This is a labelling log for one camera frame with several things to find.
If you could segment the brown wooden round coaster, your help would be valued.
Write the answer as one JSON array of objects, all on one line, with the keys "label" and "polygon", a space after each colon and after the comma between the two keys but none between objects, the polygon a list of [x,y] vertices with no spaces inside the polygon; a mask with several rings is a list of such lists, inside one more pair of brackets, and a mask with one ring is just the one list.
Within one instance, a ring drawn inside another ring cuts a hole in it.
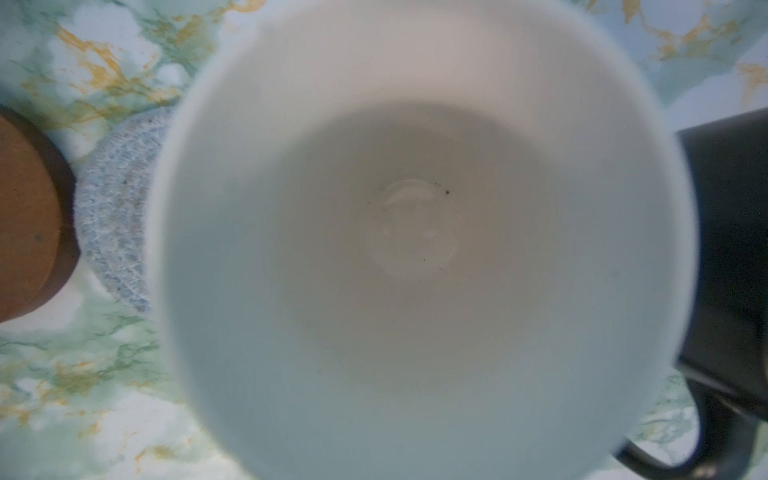
[{"label": "brown wooden round coaster", "polygon": [[72,275],[80,250],[74,231],[76,179],[55,144],[35,125],[1,108],[1,320],[52,299]]}]

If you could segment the grey woven round coaster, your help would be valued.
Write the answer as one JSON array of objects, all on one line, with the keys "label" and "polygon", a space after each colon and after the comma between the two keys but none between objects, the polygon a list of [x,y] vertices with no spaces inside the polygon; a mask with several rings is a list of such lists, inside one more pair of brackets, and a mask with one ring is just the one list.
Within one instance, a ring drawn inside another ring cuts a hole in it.
[{"label": "grey woven round coaster", "polygon": [[113,128],[80,167],[74,226],[98,281],[123,305],[149,312],[144,275],[146,201],[156,159],[175,109],[158,107]]}]

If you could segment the white mug back row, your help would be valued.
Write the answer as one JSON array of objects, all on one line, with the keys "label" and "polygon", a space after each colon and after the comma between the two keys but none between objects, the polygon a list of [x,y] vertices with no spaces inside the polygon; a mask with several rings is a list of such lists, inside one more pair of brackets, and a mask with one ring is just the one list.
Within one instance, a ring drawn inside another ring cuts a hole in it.
[{"label": "white mug back row", "polygon": [[153,176],[151,316],[258,479],[580,479],[677,357],[679,142],[563,1],[271,1]]}]

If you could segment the black mug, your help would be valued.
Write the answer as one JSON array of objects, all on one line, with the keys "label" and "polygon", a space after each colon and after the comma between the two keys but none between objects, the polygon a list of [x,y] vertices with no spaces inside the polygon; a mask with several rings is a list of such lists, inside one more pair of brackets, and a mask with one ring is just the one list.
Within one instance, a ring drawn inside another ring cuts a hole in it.
[{"label": "black mug", "polygon": [[700,267],[677,368],[700,432],[676,466],[631,442],[615,457],[645,479],[739,479],[767,419],[767,111],[678,136],[698,201]]}]

